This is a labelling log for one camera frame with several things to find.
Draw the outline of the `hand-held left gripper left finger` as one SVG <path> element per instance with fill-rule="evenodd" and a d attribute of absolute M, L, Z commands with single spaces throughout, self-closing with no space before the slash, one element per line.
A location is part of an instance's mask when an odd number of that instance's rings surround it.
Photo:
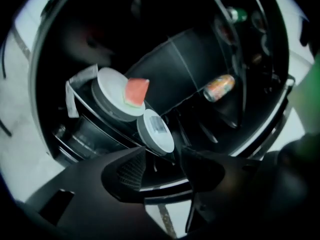
<path fill-rule="evenodd" d="M 143 195 L 118 176 L 144 156 L 136 147 L 75 163 L 38 189 L 24 212 L 46 239 L 172 240 L 146 212 Z"/>

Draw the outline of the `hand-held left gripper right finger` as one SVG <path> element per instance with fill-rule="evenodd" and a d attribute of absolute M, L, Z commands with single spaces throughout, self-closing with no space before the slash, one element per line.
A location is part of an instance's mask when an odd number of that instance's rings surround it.
<path fill-rule="evenodd" d="M 256 160 L 184 147 L 181 169 L 191 186 L 188 236 L 293 220 L 309 194 L 277 151 Z"/>

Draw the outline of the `white round plate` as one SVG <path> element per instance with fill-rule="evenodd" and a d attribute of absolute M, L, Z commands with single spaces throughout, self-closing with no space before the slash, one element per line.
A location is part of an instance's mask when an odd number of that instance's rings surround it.
<path fill-rule="evenodd" d="M 145 112 L 146 106 L 135 107 L 125 102 L 128 79 L 115 69 L 101 68 L 92 81 L 91 91 L 97 105 L 112 118 L 133 122 Z"/>
<path fill-rule="evenodd" d="M 146 109 L 136 121 L 138 134 L 143 143 L 164 156 L 175 148 L 173 136 L 164 120 L 152 109 Z"/>

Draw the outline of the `black mini fridge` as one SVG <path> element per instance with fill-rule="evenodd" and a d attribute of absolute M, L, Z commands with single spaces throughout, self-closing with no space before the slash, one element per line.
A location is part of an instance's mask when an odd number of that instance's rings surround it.
<path fill-rule="evenodd" d="M 247 20 L 232 23 L 227 7 Z M 145 108 L 174 140 L 160 155 L 139 136 L 137 119 L 106 114 L 92 94 L 96 70 L 150 81 Z M 233 89 L 203 94 L 222 75 Z M 145 149 L 122 170 L 145 198 L 181 199 L 191 186 L 184 147 L 251 159 L 282 129 L 288 104 L 289 42 L 276 0 L 49 0 L 32 49 L 32 114 L 48 154 L 63 166 L 131 148 Z"/>

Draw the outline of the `orange drink bottle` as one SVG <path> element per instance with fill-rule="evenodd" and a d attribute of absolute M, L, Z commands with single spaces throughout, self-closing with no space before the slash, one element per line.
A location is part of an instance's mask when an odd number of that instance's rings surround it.
<path fill-rule="evenodd" d="M 221 75 L 205 86 L 203 95 L 209 102 L 215 103 L 229 93 L 234 88 L 235 83 L 232 75 Z"/>

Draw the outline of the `red watermelon slice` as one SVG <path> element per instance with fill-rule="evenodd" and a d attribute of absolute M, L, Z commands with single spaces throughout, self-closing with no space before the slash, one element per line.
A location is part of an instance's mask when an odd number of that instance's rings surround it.
<path fill-rule="evenodd" d="M 141 107 L 144 103 L 150 80 L 130 78 L 124 89 L 124 102 L 132 107 Z"/>

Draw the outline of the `green bottle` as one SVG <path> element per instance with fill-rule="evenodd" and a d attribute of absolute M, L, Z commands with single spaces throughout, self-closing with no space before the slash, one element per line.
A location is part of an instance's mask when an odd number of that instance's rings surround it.
<path fill-rule="evenodd" d="M 229 6 L 226 10 L 232 23 L 242 23 L 248 19 L 248 14 L 243 8 Z"/>

